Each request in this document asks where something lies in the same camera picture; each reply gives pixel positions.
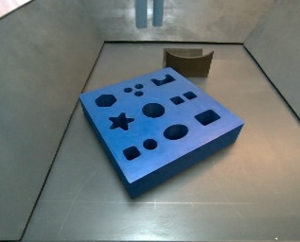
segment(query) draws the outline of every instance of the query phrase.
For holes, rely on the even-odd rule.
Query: small circular hole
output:
[[[143,84],[137,84],[137,85],[135,85],[135,88],[137,88],[137,89],[143,89],[145,86],[143,85]]]
[[[141,96],[141,95],[144,95],[144,92],[139,91],[139,92],[135,93],[135,95]]]
[[[157,142],[152,139],[147,140],[144,143],[145,149],[153,150],[157,148]]]
[[[127,93],[131,93],[132,91],[133,91],[133,89],[132,89],[131,87],[127,87],[127,88],[125,88],[125,92],[127,92]]]

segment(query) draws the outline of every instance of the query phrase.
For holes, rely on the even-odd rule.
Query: oval hole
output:
[[[172,125],[166,129],[164,135],[170,140],[179,140],[186,137],[188,131],[186,125]]]

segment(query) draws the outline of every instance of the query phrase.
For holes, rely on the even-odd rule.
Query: gray wall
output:
[[[278,0],[244,43],[300,118],[300,0]]]
[[[20,239],[103,40],[73,0],[0,20],[0,239]]]
[[[243,43],[274,0],[166,0],[164,25],[135,26],[135,0],[83,1],[108,41]]]

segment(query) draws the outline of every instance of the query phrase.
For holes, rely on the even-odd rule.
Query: vertical bar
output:
[[[136,27],[148,27],[148,0],[135,0]]]
[[[153,26],[164,25],[164,0],[153,0]]]

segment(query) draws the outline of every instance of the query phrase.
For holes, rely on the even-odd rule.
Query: circular hole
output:
[[[137,85],[135,85],[135,88],[137,88],[137,89],[143,89],[145,86],[143,85],[143,84],[137,84]]]
[[[144,92],[139,91],[139,92],[135,93],[135,95],[141,96],[141,95],[144,95]]]
[[[162,117],[166,114],[166,107],[159,103],[145,105],[143,112],[148,117]]]
[[[144,147],[145,149],[156,149],[157,148],[157,142],[152,139],[147,140],[145,143],[144,143]]]
[[[131,87],[127,87],[127,88],[125,88],[125,92],[127,92],[127,93],[131,93],[132,91],[133,91],[133,89],[132,89]]]

